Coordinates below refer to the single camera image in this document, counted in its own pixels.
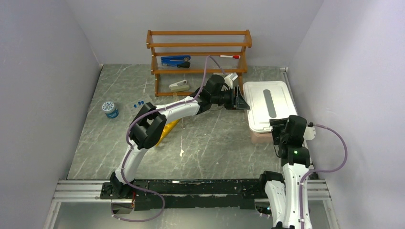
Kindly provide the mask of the white plastic lid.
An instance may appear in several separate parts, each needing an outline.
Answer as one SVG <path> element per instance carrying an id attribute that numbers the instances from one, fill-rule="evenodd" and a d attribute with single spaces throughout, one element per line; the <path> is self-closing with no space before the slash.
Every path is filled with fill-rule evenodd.
<path id="1" fill-rule="evenodd" d="M 283 81 L 246 82 L 243 91 L 250 107 L 246 114 L 249 128 L 253 132 L 271 132 L 271 119 L 297 114 L 288 86 Z"/>

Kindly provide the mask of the yellow test tube rack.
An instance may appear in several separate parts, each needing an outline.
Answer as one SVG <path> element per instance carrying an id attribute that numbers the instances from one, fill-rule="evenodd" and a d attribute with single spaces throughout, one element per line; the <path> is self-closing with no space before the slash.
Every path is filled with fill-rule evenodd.
<path id="1" fill-rule="evenodd" d="M 175 120 L 175 121 L 172 121 L 172 122 L 170 122 L 170 123 L 168 123 L 168 124 L 166 124 L 166 125 L 164 126 L 163 131 L 162 131 L 162 134 L 161 134 L 160 139 L 159 139 L 159 141 L 157 142 L 156 146 L 158 146 L 158 145 L 163 141 L 163 139 L 169 134 L 169 132 L 176 126 L 176 124 L 177 124 L 179 121 L 180 121 L 180 119 Z"/>

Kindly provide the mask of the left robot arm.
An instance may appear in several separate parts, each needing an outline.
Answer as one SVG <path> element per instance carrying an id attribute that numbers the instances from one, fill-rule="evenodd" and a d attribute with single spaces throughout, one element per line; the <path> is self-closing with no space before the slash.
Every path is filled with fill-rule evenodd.
<path id="1" fill-rule="evenodd" d="M 250 107 L 240 87 L 234 85 L 238 78 L 237 73 L 226 77 L 214 74 L 204 86 L 182 100 L 158 106 L 144 104 L 128 128 L 128 148 L 124 158 L 110 177 L 113 192 L 119 198 L 130 196 L 134 189 L 131 182 L 135 179 L 137 168 L 146 152 L 159 142 L 168 123 L 202 114 L 214 104 L 227 110 L 248 110 Z"/>

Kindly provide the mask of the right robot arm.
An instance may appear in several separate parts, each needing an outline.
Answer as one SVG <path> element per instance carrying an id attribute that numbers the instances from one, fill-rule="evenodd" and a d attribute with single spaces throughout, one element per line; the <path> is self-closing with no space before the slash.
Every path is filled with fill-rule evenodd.
<path id="1" fill-rule="evenodd" d="M 307 120 L 290 115 L 271 119 L 270 126 L 283 172 L 263 172 L 257 190 L 262 197 L 268 198 L 273 228 L 311 229 L 307 191 L 310 156 L 304 146 Z"/>

